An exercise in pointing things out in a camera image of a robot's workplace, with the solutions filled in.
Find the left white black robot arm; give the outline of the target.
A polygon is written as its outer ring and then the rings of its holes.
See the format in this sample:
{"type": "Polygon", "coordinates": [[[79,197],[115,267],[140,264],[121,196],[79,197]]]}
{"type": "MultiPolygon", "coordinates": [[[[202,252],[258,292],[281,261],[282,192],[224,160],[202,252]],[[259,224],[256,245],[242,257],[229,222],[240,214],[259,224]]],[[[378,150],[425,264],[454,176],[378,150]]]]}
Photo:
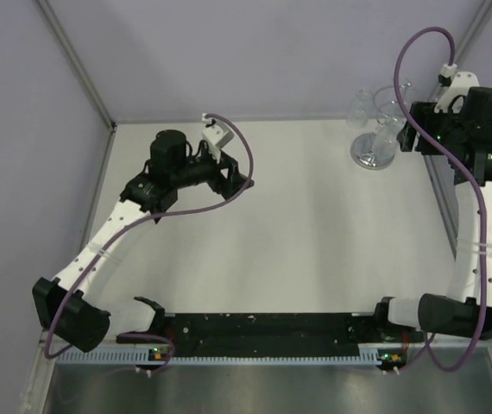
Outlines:
{"type": "Polygon", "coordinates": [[[155,301],[133,297],[101,306],[100,292],[152,225],[163,217],[206,211],[204,207],[174,211],[181,190],[206,184],[222,197],[213,206],[219,209],[253,186],[252,175],[240,173],[237,161],[223,150],[240,136],[218,120],[203,128],[196,151],[179,130],[156,135],[143,169],[126,184],[98,232],[65,268],[51,279],[39,279],[32,288],[41,327],[47,331],[46,358],[58,357],[51,349],[54,338],[90,352],[107,336],[137,333],[147,342],[163,337],[163,309],[155,301]]]}

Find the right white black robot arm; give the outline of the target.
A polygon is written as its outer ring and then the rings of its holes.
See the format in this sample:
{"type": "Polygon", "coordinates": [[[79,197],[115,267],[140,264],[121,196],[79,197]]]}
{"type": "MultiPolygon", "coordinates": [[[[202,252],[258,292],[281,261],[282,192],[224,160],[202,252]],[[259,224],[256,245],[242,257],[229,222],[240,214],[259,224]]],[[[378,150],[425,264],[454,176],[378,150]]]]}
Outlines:
{"type": "Polygon", "coordinates": [[[375,307],[375,335],[393,341],[404,329],[446,336],[492,339],[492,88],[457,92],[440,109],[413,102],[415,125],[398,134],[401,151],[442,154],[454,171],[457,246],[453,276],[444,295],[385,297],[375,307]]]}

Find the clear patterned wine glass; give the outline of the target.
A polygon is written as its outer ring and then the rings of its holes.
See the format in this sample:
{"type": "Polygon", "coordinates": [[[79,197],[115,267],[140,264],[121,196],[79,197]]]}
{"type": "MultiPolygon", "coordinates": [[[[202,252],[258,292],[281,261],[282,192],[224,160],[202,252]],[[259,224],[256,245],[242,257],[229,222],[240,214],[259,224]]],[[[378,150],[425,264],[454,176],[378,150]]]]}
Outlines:
{"type": "Polygon", "coordinates": [[[405,118],[402,116],[386,116],[382,118],[375,132],[372,149],[378,157],[393,157],[398,146],[397,135],[402,130],[405,118]]]}

